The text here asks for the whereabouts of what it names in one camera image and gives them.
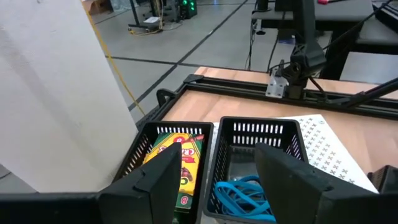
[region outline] wooden tabletop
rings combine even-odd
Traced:
[[[195,73],[247,82],[268,83],[269,80],[265,73],[219,68],[201,67]],[[375,87],[367,83],[334,80],[318,79],[317,82],[325,91],[350,94]],[[310,82],[307,88],[316,89]],[[398,99],[398,91],[387,97]],[[219,122],[223,116],[278,118],[309,114],[322,114],[365,173],[387,164],[398,167],[398,121],[190,90],[181,96],[164,120]]]

